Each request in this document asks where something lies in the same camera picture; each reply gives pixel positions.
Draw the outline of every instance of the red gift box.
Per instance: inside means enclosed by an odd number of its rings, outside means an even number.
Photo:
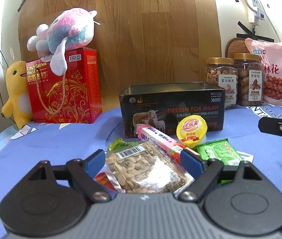
[[[93,123],[102,113],[97,52],[81,48],[65,53],[68,69],[55,75],[49,62],[26,63],[35,122]]]

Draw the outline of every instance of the gray gripper base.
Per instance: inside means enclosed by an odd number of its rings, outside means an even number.
[[[81,222],[49,239],[247,239],[214,226],[193,203],[171,193],[118,194],[94,204]],[[8,234],[5,239],[25,239]],[[253,239],[282,239],[281,233]]]

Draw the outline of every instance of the wood grain board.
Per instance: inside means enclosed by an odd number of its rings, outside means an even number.
[[[128,85],[204,79],[205,59],[221,56],[215,0],[27,0],[19,18],[22,60],[36,28],[64,10],[97,10],[93,41],[98,53],[104,111],[119,106]]]

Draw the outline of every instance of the pink snack bag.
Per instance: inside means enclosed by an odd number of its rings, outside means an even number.
[[[263,65],[263,103],[282,106],[282,42],[261,42],[247,38],[245,45],[260,55]]]
[[[185,147],[181,143],[177,142],[168,135],[162,133],[151,125],[139,124],[137,125],[137,136],[142,141],[145,140],[154,140],[155,143],[161,147],[166,153],[173,158],[179,165],[180,162],[180,153],[183,149],[191,151],[193,154],[199,156],[199,153],[193,151],[190,148]]]

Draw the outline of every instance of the open tin box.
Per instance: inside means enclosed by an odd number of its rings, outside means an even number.
[[[136,137],[138,124],[175,135],[178,123],[201,115],[208,131],[223,129],[225,90],[204,82],[129,86],[120,94],[125,137]]]

